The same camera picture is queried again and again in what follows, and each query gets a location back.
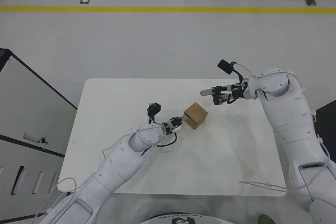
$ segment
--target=drawer handle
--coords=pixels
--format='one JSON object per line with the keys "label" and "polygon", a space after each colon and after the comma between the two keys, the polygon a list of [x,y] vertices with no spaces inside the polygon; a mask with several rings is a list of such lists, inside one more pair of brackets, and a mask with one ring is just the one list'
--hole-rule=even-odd
{"label": "drawer handle", "polygon": [[49,142],[46,141],[46,137],[40,138],[39,140],[35,141],[32,140],[31,138],[25,137],[26,132],[24,132],[24,135],[22,136],[23,139],[28,140],[30,142],[35,142],[35,143],[41,143],[41,144],[48,144]]}

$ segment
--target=wire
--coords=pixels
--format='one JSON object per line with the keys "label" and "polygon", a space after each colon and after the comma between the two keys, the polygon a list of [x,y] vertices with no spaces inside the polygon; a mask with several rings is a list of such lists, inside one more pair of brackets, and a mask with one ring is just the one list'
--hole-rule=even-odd
{"label": "wire", "polygon": [[255,182],[255,181],[240,181],[240,183],[242,184],[249,184],[252,186],[258,186],[260,188],[265,188],[265,189],[269,189],[269,190],[274,190],[276,192],[284,192],[284,193],[291,193],[291,194],[299,194],[299,195],[303,195],[306,197],[310,197],[312,199],[316,199],[316,200],[320,200],[322,202],[325,202],[327,204],[329,204],[330,206],[336,208],[336,206],[334,204],[332,204],[331,202],[328,202],[327,200],[323,200],[321,198],[312,196],[312,195],[308,195],[308,194],[303,194],[303,193],[299,193],[299,192],[292,192],[292,190],[297,190],[297,189],[301,189],[301,188],[305,188],[308,187],[310,184],[312,184],[312,182],[317,178],[317,176],[330,164],[331,161],[331,156],[329,151],[327,150],[327,148],[325,147],[324,143],[322,142],[322,139],[320,138],[321,142],[320,144],[322,145],[323,149],[325,150],[327,157],[328,157],[328,161],[325,163],[325,165],[319,170],[319,172],[317,174],[315,174],[315,176],[312,177],[312,179],[310,180],[310,182],[308,184],[305,184],[304,186],[300,186],[300,187],[296,187],[296,188],[284,188],[282,186],[278,186],[278,185],[274,185],[274,184],[270,184],[270,183],[261,183],[261,182]]}
{"label": "wire", "polygon": [[247,72],[249,72],[250,75],[251,75],[252,77],[254,77],[254,78],[261,78],[261,77],[266,77],[266,76],[272,76],[272,75],[274,75],[274,74],[281,74],[281,73],[291,74],[291,75],[295,76],[295,75],[294,75],[293,73],[291,73],[291,72],[274,72],[274,73],[266,74],[265,76],[261,76],[261,77],[259,77],[259,76],[255,76],[255,75],[253,75],[252,72],[250,72],[244,65],[239,64],[239,63],[236,63],[236,62],[234,62],[234,63],[237,64],[238,66],[243,67],[243,68],[244,68],[245,70],[247,70]]}
{"label": "wire", "polygon": [[[96,172],[94,172],[93,174],[91,174],[80,186],[78,186],[77,187],[77,190],[79,189],[79,188],[81,188],[84,184],[86,184],[86,182],[95,174]],[[58,201],[58,199],[62,196],[62,195],[64,195],[64,194],[67,194],[68,192],[71,192],[71,191],[73,191],[74,189],[72,189],[72,190],[68,190],[68,191],[65,191],[65,192],[62,192],[62,194],[60,194],[60,196],[58,196],[57,197],[57,199],[56,199],[56,201],[52,204],[52,206],[51,206],[51,208],[53,208],[54,206],[55,206],[55,204],[56,204],[56,202]]]}
{"label": "wire", "polygon": [[135,132],[133,132],[133,133],[129,133],[129,134],[125,134],[124,136],[121,136],[121,137],[120,137],[120,138],[119,138],[119,139],[118,139],[118,140],[117,140],[111,147],[102,150],[103,157],[106,157],[105,151],[106,151],[106,150],[109,150],[109,149],[112,148],[112,147],[114,147],[114,146],[117,144],[117,142],[119,142],[123,137],[131,136],[132,134],[136,134],[137,132],[141,132],[141,131],[143,131],[143,130],[149,130],[149,129],[153,129],[153,128],[139,129],[139,130],[137,130],[137,131],[135,131]]}
{"label": "wire", "polygon": [[55,186],[53,186],[53,187],[51,188],[51,191],[50,191],[49,195],[47,196],[47,198],[46,198],[46,200],[44,201],[43,205],[40,207],[40,209],[39,209],[38,212],[36,213],[36,215],[35,215],[35,217],[34,217],[34,219],[33,219],[33,221],[32,221],[31,224],[33,224],[33,223],[35,222],[35,220],[37,219],[37,217],[38,217],[38,215],[39,215],[41,209],[42,209],[43,206],[46,204],[47,200],[50,198],[51,193],[52,193],[52,189],[56,188],[57,185],[59,185],[61,182],[65,181],[65,180],[68,180],[68,179],[71,179],[71,180],[73,180],[73,182],[74,182],[74,192],[73,192],[72,198],[68,201],[68,203],[67,203],[64,207],[62,207],[62,209],[61,209],[61,211],[60,211],[59,213],[61,213],[62,210],[64,210],[64,208],[65,208],[67,205],[69,205],[69,204],[71,203],[71,201],[72,201],[74,195],[76,194],[77,183],[76,183],[76,180],[75,180],[74,178],[64,178],[64,179],[62,179],[61,181],[59,181]]}
{"label": "wire", "polygon": [[274,185],[274,184],[270,184],[270,183],[261,183],[261,182],[255,182],[255,181],[242,181],[242,183],[244,184],[247,184],[247,183],[252,183],[252,184],[263,184],[263,185],[266,185],[266,186],[274,186],[276,188],[281,188],[281,189],[285,189],[285,190],[298,190],[298,189],[301,189],[301,188],[307,188],[309,185],[312,184],[312,182],[317,178],[317,176],[319,174],[321,174],[321,172],[330,164],[330,161],[331,161],[331,156],[330,156],[330,153],[329,151],[327,150],[327,148],[325,147],[325,145],[323,144],[322,142],[322,139],[320,138],[321,142],[320,144],[322,145],[322,147],[324,148],[326,154],[327,154],[327,157],[328,157],[328,160],[327,162],[325,163],[325,165],[319,170],[319,172],[317,174],[315,174],[312,179],[310,180],[310,182],[308,184],[305,184],[303,186],[298,186],[296,188],[284,188],[283,186],[278,186],[278,185]]}
{"label": "wire", "polygon": [[236,62],[235,62],[235,64],[237,64],[237,65],[240,66],[240,67],[245,68],[245,70],[247,70],[247,72],[249,72],[251,76],[256,77],[256,76],[254,76],[254,75],[252,74],[252,72],[250,72],[244,65],[239,64],[239,63],[236,63]]}
{"label": "wire", "polygon": [[171,143],[169,143],[169,144],[161,144],[161,145],[159,145],[157,147],[166,147],[166,146],[170,146],[171,144],[174,144],[177,141],[177,138],[178,138],[177,134],[175,132],[174,132],[174,136],[175,136],[175,139]]}
{"label": "wire", "polygon": [[288,190],[278,190],[278,189],[268,188],[267,186],[260,186],[260,185],[258,185],[258,184],[248,183],[248,182],[244,182],[244,181],[240,181],[240,183],[242,183],[242,184],[249,184],[249,185],[252,185],[252,186],[258,186],[258,187],[260,187],[260,188],[265,188],[265,189],[268,189],[268,190],[274,190],[274,191],[276,191],[276,192],[284,192],[284,193],[291,193],[291,194],[299,194],[299,195],[303,195],[303,196],[310,197],[310,198],[313,198],[313,199],[316,199],[316,200],[320,200],[320,201],[325,202],[325,203],[331,205],[332,207],[336,208],[336,206],[335,206],[333,203],[328,202],[327,200],[323,200],[323,199],[321,199],[321,198],[318,198],[318,197],[309,195],[309,194],[303,194],[303,193],[298,193],[298,192],[290,192],[290,191],[288,191]]}

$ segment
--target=white table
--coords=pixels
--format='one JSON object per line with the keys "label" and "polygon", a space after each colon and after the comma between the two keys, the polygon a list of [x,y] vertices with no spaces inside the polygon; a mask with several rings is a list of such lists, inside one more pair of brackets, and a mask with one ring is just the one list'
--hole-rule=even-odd
{"label": "white table", "polygon": [[[96,171],[102,150],[136,125],[148,122],[148,104],[161,104],[156,121],[181,116],[198,102],[208,112],[196,130],[184,123],[178,140],[164,147],[117,193],[283,196],[238,183],[285,186],[277,146],[259,100],[214,106],[200,91],[235,80],[90,79],[85,83],[60,180],[77,185]],[[72,189],[70,181],[59,190]]]}

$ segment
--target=black cable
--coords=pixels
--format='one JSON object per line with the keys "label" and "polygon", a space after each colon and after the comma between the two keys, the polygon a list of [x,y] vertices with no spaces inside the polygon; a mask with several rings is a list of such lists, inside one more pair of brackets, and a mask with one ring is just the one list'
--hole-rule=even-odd
{"label": "black cable", "polygon": [[177,141],[177,134],[175,132],[174,132],[174,136],[175,136],[175,139],[171,143],[169,143],[169,144],[162,144],[162,145],[157,146],[157,147],[166,147],[166,146],[170,146],[171,144],[174,144]]}
{"label": "black cable", "polygon": [[141,154],[141,156],[143,156],[147,151],[148,149],[144,150],[143,153]]}
{"label": "black cable", "polygon": [[233,72],[235,72],[239,76],[239,84],[241,84],[244,79],[243,76],[235,69],[233,69]]}
{"label": "black cable", "polygon": [[235,101],[236,101],[237,99],[239,99],[240,97],[241,97],[241,98],[244,98],[244,92],[245,92],[246,88],[248,87],[248,84],[247,84],[246,82],[244,82],[244,84],[245,84],[245,86],[244,86],[244,88],[242,89],[240,96],[238,96],[238,97],[236,97],[236,98],[233,98],[232,101],[229,101],[229,100],[230,100],[230,96],[231,96],[231,94],[229,94],[229,96],[228,96],[228,100],[226,101],[227,104],[232,104],[233,102],[235,102]]}

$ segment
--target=yellow line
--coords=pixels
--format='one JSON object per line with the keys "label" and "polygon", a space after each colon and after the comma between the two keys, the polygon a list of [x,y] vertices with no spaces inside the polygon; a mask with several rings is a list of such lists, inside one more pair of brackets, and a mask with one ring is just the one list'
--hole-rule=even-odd
{"label": "yellow line", "polygon": [[0,12],[192,12],[336,14],[336,8],[0,6]]}

